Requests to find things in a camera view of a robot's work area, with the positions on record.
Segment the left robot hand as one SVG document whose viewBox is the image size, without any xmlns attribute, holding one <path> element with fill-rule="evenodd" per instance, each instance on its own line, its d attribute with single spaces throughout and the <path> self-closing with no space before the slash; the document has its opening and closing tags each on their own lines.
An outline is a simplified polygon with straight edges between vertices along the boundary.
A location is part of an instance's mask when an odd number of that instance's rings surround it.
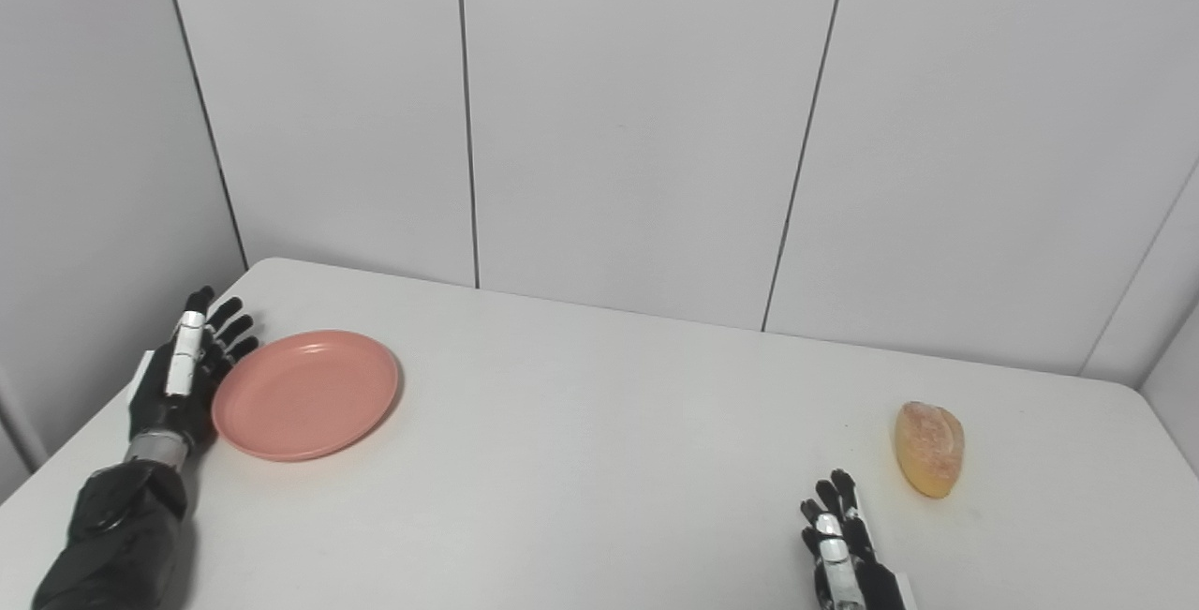
<svg viewBox="0 0 1199 610">
<path fill-rule="evenodd" d="M 177 470 L 207 447 L 215 393 L 259 345 L 254 325 L 243 298 L 218 302 L 211 286 L 185 300 L 168 340 L 144 355 L 129 383 L 125 461 Z"/>
</svg>

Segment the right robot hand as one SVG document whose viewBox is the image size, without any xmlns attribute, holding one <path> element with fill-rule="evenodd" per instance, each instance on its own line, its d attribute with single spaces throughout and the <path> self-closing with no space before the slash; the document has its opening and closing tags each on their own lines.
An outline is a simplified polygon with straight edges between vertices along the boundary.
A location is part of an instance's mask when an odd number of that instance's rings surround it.
<svg viewBox="0 0 1199 610">
<path fill-rule="evenodd" d="M 815 499 L 806 499 L 800 514 L 807 521 L 801 537 L 813 558 L 819 609 L 916 609 L 908 576 L 879 558 L 857 483 L 846 470 L 818 481 Z"/>
</svg>

